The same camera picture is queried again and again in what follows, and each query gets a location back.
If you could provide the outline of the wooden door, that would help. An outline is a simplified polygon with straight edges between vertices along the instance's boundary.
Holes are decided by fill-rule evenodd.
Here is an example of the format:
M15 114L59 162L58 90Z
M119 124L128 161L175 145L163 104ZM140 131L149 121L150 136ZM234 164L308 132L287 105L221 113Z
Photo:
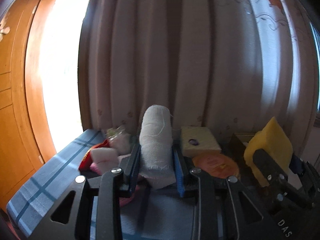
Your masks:
M39 54L56 0L1 0L1 210L55 154Z

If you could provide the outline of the yellow sponge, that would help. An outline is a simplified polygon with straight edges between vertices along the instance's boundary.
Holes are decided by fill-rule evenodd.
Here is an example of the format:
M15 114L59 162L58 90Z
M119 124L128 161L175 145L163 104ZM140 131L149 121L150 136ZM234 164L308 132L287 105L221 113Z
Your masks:
M266 126L255 134L249 141L244 152L246 165L251 168L253 175L260 186L267 187L269 182L253 163L253 154L259 149L265 150L281 169L288 174L293 148L289 138L286 136L275 117L272 117Z

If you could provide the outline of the white melamine sponge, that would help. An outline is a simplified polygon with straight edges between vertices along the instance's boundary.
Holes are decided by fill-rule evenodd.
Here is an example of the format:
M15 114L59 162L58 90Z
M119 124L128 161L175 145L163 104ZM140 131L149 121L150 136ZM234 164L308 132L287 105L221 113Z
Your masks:
M111 171L112 168L118 167L118 153L114 148L94 148L90 151L93 164L90 169L99 175Z

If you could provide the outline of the pink floral curtain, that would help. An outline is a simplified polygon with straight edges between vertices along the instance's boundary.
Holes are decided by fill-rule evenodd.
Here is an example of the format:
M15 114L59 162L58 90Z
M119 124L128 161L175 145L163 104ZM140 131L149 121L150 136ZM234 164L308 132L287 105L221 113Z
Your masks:
M275 117L302 154L317 52L303 0L89 0L79 44L84 129L140 129L151 105L217 139Z

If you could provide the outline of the pink fluffy cloth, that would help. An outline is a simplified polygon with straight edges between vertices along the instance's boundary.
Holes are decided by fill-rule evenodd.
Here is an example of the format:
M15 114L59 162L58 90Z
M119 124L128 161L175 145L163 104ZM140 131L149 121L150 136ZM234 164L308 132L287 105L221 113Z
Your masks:
M139 191L137 183L139 180L140 154L134 156L132 154L120 155L118 160L119 165L115 168L121 168L123 171L123 183L120 191L125 194L124 197L120 197L119 204L120 207L124 207L134 199L135 192Z

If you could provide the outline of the clear plastic wrapper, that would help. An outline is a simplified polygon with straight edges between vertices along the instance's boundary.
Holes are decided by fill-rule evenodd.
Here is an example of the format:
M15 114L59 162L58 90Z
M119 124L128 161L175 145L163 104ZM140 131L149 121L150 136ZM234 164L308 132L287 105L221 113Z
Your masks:
M124 126L107 129L106 139L119 155L127 155L131 152L131 136L126 132Z

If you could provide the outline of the round gold pink tin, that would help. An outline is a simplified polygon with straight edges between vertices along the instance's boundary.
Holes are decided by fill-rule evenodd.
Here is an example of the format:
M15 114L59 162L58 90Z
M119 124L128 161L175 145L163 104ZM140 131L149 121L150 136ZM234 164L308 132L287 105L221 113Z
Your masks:
M195 167L206 171L212 177L226 179L230 176L240 175L237 163L230 157L217 152L201 153L192 159Z

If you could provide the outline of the yellow tissue pack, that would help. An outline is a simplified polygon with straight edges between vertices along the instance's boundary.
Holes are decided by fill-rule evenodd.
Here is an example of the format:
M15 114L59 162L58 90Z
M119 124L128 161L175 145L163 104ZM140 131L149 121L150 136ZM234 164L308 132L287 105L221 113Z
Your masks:
M220 153L217 140L207 127L185 126L181 129L181 149L185 157L193 158L202 153Z

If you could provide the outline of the white towel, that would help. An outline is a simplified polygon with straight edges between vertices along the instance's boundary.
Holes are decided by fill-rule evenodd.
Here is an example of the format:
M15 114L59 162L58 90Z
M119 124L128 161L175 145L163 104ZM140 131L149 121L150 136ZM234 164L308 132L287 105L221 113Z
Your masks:
M150 106L144 113L139 135L139 173L154 189L176 182L172 142L170 111L161 105Z

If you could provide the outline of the red fabric pouch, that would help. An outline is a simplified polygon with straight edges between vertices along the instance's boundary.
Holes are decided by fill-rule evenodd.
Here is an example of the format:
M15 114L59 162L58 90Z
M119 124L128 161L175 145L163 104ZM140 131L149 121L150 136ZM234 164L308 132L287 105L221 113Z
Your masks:
M81 163L80 163L80 165L79 165L79 168L78 168L78 170L79 170L80 172L90 170L90 166L91 166L92 163L93 163L93 159L92 159L92 157L91 157L91 151L92 151L93 149L102 148L102 147L106 147L106 148L109 148L109 147L110 147L110 142L109 142L108 139L105 139L103 142L92 146L92 147L86 152L86 154L85 154L84 157L82 158L82 161L81 161Z

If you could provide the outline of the blue plaid tablecloth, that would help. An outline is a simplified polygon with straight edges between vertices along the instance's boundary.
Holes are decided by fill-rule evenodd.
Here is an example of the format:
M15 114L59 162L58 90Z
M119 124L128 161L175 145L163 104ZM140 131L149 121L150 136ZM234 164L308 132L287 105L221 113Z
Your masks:
M101 132L88 129L46 162L7 204L7 214L20 239L27 239L63 191L80 174L78 167ZM136 189L120 209L124 239L191 239L194 198L181 198L175 188Z

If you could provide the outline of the gold tray box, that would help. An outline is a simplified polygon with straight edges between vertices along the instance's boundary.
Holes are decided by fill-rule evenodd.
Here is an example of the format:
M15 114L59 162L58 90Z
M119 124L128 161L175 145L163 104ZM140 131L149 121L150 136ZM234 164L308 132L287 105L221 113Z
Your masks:
M239 178L244 185L253 185L256 183L251 168L247 166L244 160L247 143L252 138L252 135L233 133L230 137L220 142L222 153L230 157L238 165Z

